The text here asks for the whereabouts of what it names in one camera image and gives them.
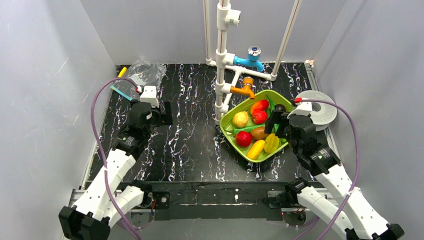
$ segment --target orange faucet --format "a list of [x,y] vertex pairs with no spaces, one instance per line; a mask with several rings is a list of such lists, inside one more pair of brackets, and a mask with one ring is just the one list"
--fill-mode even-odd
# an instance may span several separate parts
[[255,99],[255,94],[252,91],[253,78],[247,76],[243,78],[243,88],[231,86],[230,93],[249,96],[250,99]]

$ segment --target gray wall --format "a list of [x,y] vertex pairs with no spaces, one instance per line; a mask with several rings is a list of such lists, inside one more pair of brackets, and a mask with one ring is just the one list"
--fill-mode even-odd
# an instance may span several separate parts
[[[346,0],[304,0],[284,61],[313,59]],[[160,63],[204,63],[202,0],[81,0],[116,65],[138,58]],[[261,61],[275,61],[294,0],[231,0],[240,25],[228,32],[227,50],[245,58],[262,48]],[[209,0],[211,51],[218,42],[218,0]]]
[[[422,239],[424,1],[348,0],[315,58],[320,90],[353,117],[359,134],[358,185],[404,239]],[[331,126],[348,173],[353,135]]]
[[0,32],[0,239],[59,239],[94,147],[91,101],[115,68],[79,1],[3,1]]

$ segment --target black marble surface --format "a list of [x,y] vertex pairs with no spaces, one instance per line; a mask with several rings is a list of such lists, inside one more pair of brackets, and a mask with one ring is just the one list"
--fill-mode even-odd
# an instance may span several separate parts
[[[271,73],[273,63],[265,64]],[[233,79],[232,71],[225,71],[225,79]],[[310,90],[303,63],[283,63],[274,82],[254,78],[254,91],[273,89],[288,100],[302,91]],[[169,64],[158,93],[159,100],[170,101],[174,125],[154,130],[149,145],[123,181],[171,182],[289,182],[295,177],[313,181],[312,176],[297,162],[285,147],[283,151],[261,163],[250,163],[226,141],[215,125],[216,68],[206,64]],[[233,94],[230,107],[246,99]],[[102,145],[109,150],[118,129],[127,119],[129,101],[113,92],[101,131]],[[324,133],[319,134],[325,141]],[[102,167],[99,154],[94,156],[89,181]]]

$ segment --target plastic bag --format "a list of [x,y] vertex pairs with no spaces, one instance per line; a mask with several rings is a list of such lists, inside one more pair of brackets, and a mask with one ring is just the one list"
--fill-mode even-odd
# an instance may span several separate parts
[[[137,60],[134,62],[128,70],[122,76],[123,78],[132,79],[136,84],[144,86],[156,86],[156,90],[159,91],[161,87],[162,78],[167,72],[167,66],[164,64],[155,64],[149,61]],[[139,97],[136,93],[134,86],[125,80],[115,82],[111,87],[112,89],[118,89],[118,93],[128,99],[137,99]]]

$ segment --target toy fruit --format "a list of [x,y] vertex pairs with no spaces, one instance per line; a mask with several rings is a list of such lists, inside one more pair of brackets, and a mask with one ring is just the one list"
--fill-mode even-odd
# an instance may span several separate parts
[[274,133],[271,133],[265,139],[265,146],[263,150],[265,150],[265,153],[271,154],[278,149],[279,145],[280,139]]
[[246,127],[248,124],[249,116],[246,111],[238,112],[232,117],[232,124],[237,128]]
[[255,102],[250,107],[250,115],[253,115],[255,111],[265,111],[269,105],[270,103],[265,99]]
[[245,131],[245,132],[252,132],[254,129],[257,129],[259,127],[265,127],[265,124],[261,124],[261,125],[253,125],[253,126],[245,126],[242,128],[234,128],[232,131],[227,131],[227,133],[232,133],[234,136],[237,135],[238,133],[240,133],[241,131]]
[[265,141],[264,140],[257,140],[253,146],[250,148],[249,152],[247,153],[247,157],[255,160],[259,157],[262,150],[264,150]]
[[283,111],[283,112],[286,111],[286,107],[283,104],[275,105],[275,109],[278,110],[278,111]]
[[257,110],[252,114],[252,121],[254,124],[263,124],[267,120],[268,116],[265,111]]
[[248,147],[252,143],[252,135],[247,131],[241,131],[235,136],[235,143],[240,147]]
[[253,129],[250,134],[252,135],[253,140],[261,140],[268,136],[268,134],[265,133],[265,127],[260,126],[255,129]]

